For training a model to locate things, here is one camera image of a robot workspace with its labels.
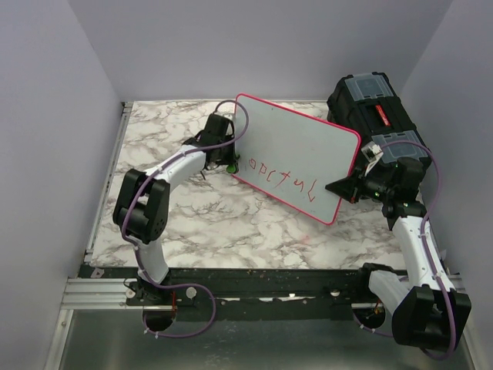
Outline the pink framed whiteboard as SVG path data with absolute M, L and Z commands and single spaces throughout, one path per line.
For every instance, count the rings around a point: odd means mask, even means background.
M 325 186 L 348 176 L 360 135 L 294 109 L 244 93 L 236 97 L 235 177 L 276 200 L 331 225 L 341 198 Z

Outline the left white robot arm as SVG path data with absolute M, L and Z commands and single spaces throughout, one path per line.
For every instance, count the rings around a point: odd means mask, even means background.
M 217 113 L 209 115 L 204 129 L 187 139 L 170 158 L 145 170 L 129 170 L 122 181 L 112 220 L 124 240 L 134 246 L 139 276 L 147 281 L 144 295 L 153 304 L 170 297 L 165 280 L 169 267 L 160 238 L 169 216 L 173 190 L 190 177 L 215 167 L 238 171 L 233 121 Z

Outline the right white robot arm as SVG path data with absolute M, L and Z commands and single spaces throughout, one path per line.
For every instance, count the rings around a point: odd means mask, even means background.
M 355 204 L 371 199 L 381 212 L 404 256 L 407 280 L 383 264 L 366 263 L 354 283 L 365 302 L 379 298 L 391 316 L 391 337 L 399 344 L 446 352 L 458 346 L 471 312 L 471 301 L 448 278 L 434 246 L 427 209 L 418 188 L 431 161 L 400 157 L 378 163 L 358 155 L 350 175 L 326 190 Z

